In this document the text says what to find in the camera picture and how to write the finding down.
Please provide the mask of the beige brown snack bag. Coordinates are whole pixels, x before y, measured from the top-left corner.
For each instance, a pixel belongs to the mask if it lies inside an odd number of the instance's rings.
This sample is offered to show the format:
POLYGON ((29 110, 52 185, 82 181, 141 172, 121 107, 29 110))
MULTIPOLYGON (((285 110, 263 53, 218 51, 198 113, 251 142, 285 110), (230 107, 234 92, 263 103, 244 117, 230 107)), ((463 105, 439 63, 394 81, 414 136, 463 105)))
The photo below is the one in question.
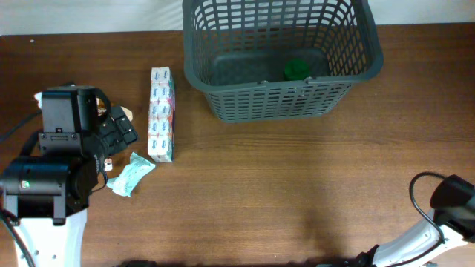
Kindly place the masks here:
MULTIPOLYGON (((103 115, 105 112, 106 112, 106 106, 105 106, 105 103, 97 98, 96 99, 96 103, 97 103, 97 109, 98 109, 98 115, 101 116, 103 115)), ((122 111, 125 113, 125 115, 127 116, 127 118, 132 121, 133 120, 133 113, 131 110, 121 106, 122 108, 122 111)), ((105 159, 104 161, 105 163, 105 171, 112 171, 113 170, 113 163, 112 163, 112 158, 108 157, 105 159)))

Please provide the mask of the grey plastic shopping basket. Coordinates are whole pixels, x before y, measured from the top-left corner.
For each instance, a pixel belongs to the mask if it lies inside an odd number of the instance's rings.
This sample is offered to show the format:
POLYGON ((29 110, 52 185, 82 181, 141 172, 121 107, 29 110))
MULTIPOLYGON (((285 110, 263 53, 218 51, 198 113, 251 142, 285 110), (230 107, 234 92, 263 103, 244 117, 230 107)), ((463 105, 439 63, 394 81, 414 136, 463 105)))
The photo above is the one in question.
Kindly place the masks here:
POLYGON ((384 57, 367 0, 185 0, 184 72, 224 122, 320 116, 384 57), (309 65, 286 81, 293 59, 309 65))

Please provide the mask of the green lid glass jar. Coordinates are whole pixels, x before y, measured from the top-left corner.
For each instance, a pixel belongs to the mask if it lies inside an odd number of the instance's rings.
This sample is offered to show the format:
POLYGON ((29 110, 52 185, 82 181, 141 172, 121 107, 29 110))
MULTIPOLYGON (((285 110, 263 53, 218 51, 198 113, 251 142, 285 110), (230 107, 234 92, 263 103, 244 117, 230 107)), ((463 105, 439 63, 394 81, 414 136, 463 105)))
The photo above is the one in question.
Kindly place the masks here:
POLYGON ((286 81, 304 80, 309 76, 309 65, 301 59, 288 61, 284 66, 284 79, 286 81))

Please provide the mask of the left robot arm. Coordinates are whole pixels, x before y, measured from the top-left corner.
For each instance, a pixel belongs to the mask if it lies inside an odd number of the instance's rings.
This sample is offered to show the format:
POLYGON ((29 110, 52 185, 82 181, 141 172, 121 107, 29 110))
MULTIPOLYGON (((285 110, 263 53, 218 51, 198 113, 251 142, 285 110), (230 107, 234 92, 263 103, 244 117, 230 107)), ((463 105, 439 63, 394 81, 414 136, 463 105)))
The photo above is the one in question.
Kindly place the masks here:
POLYGON ((40 103, 42 129, 1 174, 1 221, 19 266, 80 266, 89 197, 106 159, 138 135, 94 86, 48 88, 40 103))

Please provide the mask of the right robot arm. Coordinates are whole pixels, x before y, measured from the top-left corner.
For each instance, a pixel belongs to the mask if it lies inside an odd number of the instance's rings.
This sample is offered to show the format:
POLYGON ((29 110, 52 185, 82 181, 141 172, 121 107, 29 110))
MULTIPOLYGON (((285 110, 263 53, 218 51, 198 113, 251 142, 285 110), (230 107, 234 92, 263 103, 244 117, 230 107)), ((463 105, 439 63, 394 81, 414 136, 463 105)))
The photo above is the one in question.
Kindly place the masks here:
POLYGON ((360 253, 353 266, 423 266, 446 251, 474 243, 474 185, 455 174, 426 171, 412 178, 409 196, 422 219, 396 239, 360 253), (427 213, 414 194, 415 184, 422 177, 441 180, 427 213))

